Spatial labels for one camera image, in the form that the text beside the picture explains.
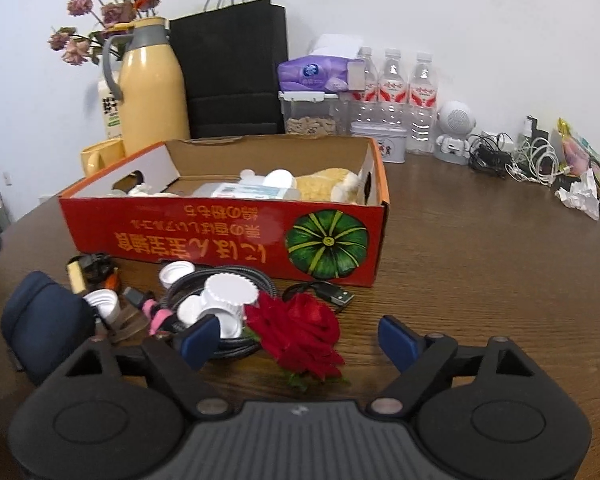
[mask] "red rose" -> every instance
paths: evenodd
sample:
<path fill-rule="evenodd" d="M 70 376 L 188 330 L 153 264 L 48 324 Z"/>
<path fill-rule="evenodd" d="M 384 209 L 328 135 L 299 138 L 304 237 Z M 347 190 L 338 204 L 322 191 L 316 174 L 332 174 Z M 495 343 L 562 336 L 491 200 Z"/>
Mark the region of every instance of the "red rose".
<path fill-rule="evenodd" d="M 344 360 L 333 349 L 340 326 L 323 302 L 310 294 L 296 294 L 285 303 L 261 292 L 258 306 L 246 306 L 244 313 L 262 348 L 285 370 L 311 372 L 321 381 L 342 376 L 336 366 Z"/>

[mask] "white wall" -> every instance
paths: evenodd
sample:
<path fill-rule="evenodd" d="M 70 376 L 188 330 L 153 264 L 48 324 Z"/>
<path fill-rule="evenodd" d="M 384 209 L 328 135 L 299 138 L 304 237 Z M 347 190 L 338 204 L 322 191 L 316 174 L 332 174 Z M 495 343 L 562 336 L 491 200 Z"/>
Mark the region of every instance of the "white wall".
<path fill-rule="evenodd" d="M 205 0 L 163 0 L 162 15 Z M 0 0 L 0 173 L 14 216 L 81 177 L 78 152 L 104 138 L 94 66 L 73 67 L 48 49 L 51 26 L 93 20 L 66 0 Z M 359 33 L 380 54 L 434 54 L 441 100 L 471 105 L 478 127 L 517 132 L 535 114 L 569 120 L 600 152 L 600 0 L 274 0 L 286 7 L 289 54 L 323 32 Z"/>

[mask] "orange cardboard box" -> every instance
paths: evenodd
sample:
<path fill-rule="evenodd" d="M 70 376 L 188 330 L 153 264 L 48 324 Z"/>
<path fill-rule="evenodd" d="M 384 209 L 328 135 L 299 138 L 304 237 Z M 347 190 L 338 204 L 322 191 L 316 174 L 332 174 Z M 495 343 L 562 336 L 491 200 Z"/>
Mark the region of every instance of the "orange cardboard box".
<path fill-rule="evenodd" d="M 355 204 L 190 197 L 207 182 L 236 182 L 245 168 L 296 176 L 346 168 L 364 184 Z M 107 197 L 138 182 L 182 196 Z M 371 286 L 389 195 L 373 139 L 285 135 L 160 142 L 65 190 L 60 204 L 85 253 L 245 265 L 274 278 Z"/>

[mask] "black paper bag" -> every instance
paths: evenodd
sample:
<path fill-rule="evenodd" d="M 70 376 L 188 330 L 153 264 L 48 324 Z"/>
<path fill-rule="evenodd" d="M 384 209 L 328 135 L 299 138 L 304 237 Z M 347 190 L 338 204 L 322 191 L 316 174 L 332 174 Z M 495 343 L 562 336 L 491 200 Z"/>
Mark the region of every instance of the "black paper bag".
<path fill-rule="evenodd" d="M 191 137 L 284 133 L 277 66 L 288 59 L 284 7 L 255 0 L 171 22 Z"/>

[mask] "thermos handle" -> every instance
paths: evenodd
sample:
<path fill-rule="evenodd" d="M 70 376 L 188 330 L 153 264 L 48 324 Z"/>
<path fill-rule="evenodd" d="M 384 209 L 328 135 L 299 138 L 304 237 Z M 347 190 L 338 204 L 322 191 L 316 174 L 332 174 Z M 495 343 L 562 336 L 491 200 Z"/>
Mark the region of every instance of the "thermos handle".
<path fill-rule="evenodd" d="M 104 74 L 104 81 L 107 82 L 107 86 L 116 101 L 122 101 L 122 89 L 120 85 L 113 79 L 113 72 L 111 71 L 111 45 L 114 43 L 124 43 L 125 41 L 131 41 L 133 34 L 120 34 L 118 36 L 111 36 L 102 49 L 102 72 Z"/>

